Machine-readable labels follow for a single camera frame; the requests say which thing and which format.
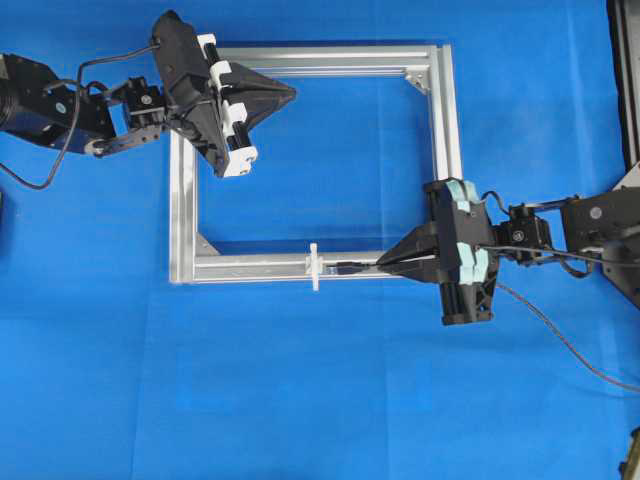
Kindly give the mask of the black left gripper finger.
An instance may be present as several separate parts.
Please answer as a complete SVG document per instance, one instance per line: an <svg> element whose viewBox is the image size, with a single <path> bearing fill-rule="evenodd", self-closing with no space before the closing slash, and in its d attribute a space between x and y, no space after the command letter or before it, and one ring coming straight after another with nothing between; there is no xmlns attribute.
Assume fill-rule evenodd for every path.
<svg viewBox="0 0 640 480"><path fill-rule="evenodd" d="M231 95L228 99L230 105L243 103L247 111L245 120L246 130L250 131L275 112L283 109L287 104L296 99L295 94L275 95L257 94L256 96Z"/></svg>
<svg viewBox="0 0 640 480"><path fill-rule="evenodd" d="M295 88L262 75L239 63L230 63L231 71L223 74L225 96L241 100L293 100L297 96Z"/></svg>

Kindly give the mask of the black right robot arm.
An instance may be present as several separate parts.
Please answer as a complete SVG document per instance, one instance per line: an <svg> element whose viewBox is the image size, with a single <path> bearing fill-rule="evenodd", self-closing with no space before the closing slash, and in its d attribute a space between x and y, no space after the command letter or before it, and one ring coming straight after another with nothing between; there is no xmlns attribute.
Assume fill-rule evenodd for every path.
<svg viewBox="0 0 640 480"><path fill-rule="evenodd" d="M639 302L639 189L505 209L494 225L486 198L457 178L424 187L425 224L414 228L376 262L387 274L440 289L446 325L488 321L502 259L521 266L559 263L576 278L601 265L605 277L630 302Z"/></svg>

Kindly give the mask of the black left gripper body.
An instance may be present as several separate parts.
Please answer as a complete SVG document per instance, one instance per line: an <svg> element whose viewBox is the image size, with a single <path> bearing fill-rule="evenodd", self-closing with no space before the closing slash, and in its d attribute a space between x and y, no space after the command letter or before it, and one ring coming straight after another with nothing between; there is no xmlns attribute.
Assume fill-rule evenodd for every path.
<svg viewBox="0 0 640 480"><path fill-rule="evenodd" d="M234 70L220 57L216 37L200 40L192 25L168 10L152 27L151 45L169 128L187 139L217 176L249 174L258 152L248 135L245 103L230 98Z"/></svg>

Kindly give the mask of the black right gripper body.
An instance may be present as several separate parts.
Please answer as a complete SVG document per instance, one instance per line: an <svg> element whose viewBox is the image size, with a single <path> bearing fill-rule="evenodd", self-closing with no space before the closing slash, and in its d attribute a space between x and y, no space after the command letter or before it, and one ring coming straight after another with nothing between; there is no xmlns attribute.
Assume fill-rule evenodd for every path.
<svg viewBox="0 0 640 480"><path fill-rule="evenodd" d="M456 178L423 186L435 225L440 298L446 326L489 321L498 260L488 251L495 237L485 201L473 183Z"/></svg>

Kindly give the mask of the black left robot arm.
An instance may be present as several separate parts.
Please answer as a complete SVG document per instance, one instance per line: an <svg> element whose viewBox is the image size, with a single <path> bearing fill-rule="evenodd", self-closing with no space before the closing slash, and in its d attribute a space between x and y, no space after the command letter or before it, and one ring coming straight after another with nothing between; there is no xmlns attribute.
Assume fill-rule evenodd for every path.
<svg viewBox="0 0 640 480"><path fill-rule="evenodd" d="M246 175L258 157L249 133L296 97L294 88L222 58L173 10L154 23L148 46L159 86L131 77L108 87L58 77L49 66L1 57L1 130L31 144L102 158L173 131L221 178Z"/></svg>

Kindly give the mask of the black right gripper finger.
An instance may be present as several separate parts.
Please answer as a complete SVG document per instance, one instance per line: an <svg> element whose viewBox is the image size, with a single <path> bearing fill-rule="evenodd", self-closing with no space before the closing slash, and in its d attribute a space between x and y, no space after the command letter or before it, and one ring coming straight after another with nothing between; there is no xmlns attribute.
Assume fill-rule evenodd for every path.
<svg viewBox="0 0 640 480"><path fill-rule="evenodd" d="M440 284L443 282L440 259L433 255L405 260L383 260L380 258L378 269L389 275L420 283Z"/></svg>
<svg viewBox="0 0 640 480"><path fill-rule="evenodd" d="M434 254L439 247L438 228L435 222L415 227L395 246L385 252L377 264L395 264Z"/></svg>

